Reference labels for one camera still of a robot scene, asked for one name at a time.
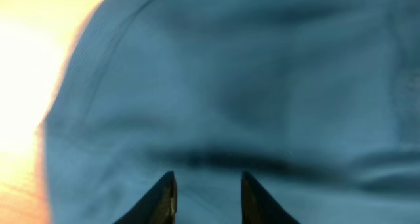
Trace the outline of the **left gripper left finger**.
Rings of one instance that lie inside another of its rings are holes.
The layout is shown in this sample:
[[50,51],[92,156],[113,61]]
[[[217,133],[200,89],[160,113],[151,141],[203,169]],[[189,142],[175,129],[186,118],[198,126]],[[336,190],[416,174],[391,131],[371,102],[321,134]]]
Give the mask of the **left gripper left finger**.
[[168,171],[115,224],[175,224],[176,212],[177,182]]

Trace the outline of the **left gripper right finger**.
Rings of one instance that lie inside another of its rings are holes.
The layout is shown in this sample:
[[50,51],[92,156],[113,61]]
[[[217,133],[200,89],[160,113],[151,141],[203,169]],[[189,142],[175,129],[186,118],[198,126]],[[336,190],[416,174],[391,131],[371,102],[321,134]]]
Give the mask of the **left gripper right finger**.
[[241,179],[243,224],[299,224],[248,172]]

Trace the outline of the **blue polo shirt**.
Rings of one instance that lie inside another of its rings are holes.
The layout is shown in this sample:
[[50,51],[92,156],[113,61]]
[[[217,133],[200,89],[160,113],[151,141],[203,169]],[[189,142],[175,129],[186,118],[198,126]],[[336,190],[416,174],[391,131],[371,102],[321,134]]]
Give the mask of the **blue polo shirt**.
[[45,120],[55,223],[166,172],[239,223],[250,171],[301,223],[419,222],[419,0],[104,0]]

